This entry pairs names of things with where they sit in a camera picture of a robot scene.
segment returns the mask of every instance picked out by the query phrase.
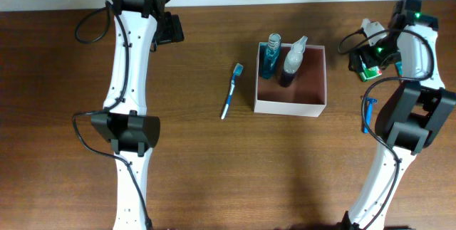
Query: blue toothbrush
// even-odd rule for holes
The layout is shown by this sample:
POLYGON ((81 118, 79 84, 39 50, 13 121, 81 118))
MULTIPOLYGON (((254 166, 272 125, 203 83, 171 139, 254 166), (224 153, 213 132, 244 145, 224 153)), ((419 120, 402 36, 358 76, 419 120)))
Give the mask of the blue toothbrush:
POLYGON ((229 104, 231 103, 231 97, 233 96, 233 91, 234 91, 234 79, 236 78, 236 76, 241 75, 242 69, 244 69, 244 66, 242 66, 242 64, 240 64, 240 63, 236 64, 236 67, 234 67, 233 77, 231 78, 231 88, 229 89, 229 95, 227 98, 227 102, 225 104, 225 109, 223 109, 222 120, 225 119, 225 116, 227 116, 228 107, 229 107, 229 104))
MULTIPOLYGON (((371 117, 372 117, 372 109, 373 109, 373 104, 377 103, 377 100, 375 98, 367 98, 367 101, 369 102, 368 104, 368 111, 366 112, 366 123, 370 125, 371 117)), ((364 126, 363 132, 366 134, 368 132, 368 128, 364 126)))

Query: toothbrush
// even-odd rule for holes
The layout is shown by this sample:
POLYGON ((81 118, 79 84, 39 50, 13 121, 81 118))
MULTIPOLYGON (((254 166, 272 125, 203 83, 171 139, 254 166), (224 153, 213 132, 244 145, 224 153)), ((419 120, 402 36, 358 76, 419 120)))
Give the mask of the toothbrush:
POLYGON ((228 107, 229 107, 229 104, 231 103, 231 97, 233 96, 233 91, 234 91, 234 79, 236 78, 236 76, 241 75, 242 69, 244 69, 244 66, 242 66, 242 64, 240 64, 240 63, 236 64, 236 67, 234 67, 233 77, 231 78, 231 88, 229 89, 229 95, 227 98, 227 102, 225 103, 225 109, 223 109, 222 120, 225 119, 225 116, 227 116, 228 107))

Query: blue mouthwash bottle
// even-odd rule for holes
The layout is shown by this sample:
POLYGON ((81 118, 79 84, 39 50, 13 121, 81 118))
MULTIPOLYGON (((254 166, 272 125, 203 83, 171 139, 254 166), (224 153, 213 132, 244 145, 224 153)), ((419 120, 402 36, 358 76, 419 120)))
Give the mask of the blue mouthwash bottle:
POLYGON ((263 69, 261 70, 261 76, 264 79, 269 79, 276 72, 277 58, 280 53, 281 38, 277 33, 273 33, 269 36, 266 50, 264 51, 263 69))

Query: spray nozzle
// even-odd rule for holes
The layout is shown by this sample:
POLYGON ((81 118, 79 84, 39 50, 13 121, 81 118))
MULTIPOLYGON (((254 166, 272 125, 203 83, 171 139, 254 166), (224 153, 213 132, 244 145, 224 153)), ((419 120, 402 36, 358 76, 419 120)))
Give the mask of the spray nozzle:
POLYGON ((304 50, 306 50, 306 42, 307 37, 302 36, 302 38, 299 41, 293 43, 293 45, 291 46, 291 50, 297 53, 304 53, 304 50))

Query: blue object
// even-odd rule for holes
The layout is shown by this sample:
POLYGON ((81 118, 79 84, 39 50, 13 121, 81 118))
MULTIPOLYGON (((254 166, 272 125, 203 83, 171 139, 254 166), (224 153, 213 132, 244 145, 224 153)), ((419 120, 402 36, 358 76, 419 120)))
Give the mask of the blue object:
MULTIPOLYGON (((366 122, 368 125, 370 125, 373 104, 377 103, 377 100, 375 98, 367 98, 367 101, 368 101, 368 111, 366 112, 366 122)), ((364 126, 363 132, 365 134, 368 132, 368 128, 366 126, 364 126)))
POLYGON ((280 53, 281 37, 277 33, 269 36, 266 49, 264 50, 263 68, 261 76, 264 79, 270 79, 276 72, 277 58, 280 53))
POLYGON ((398 70, 398 75, 402 76, 402 74, 403 74, 403 72, 402 72, 402 62, 397 62, 394 65, 396 66, 396 70, 398 70))
POLYGON ((231 103, 231 97, 233 96, 233 91, 234 91, 234 79, 236 78, 236 76, 241 75, 243 69, 244 69, 244 66, 242 66, 242 64, 240 64, 240 63, 236 64, 236 67, 234 67, 233 76, 231 78, 231 87, 229 89, 228 98, 225 103, 225 107, 223 109, 223 113, 221 116, 222 120, 225 119, 225 116, 227 116, 229 104, 231 103))

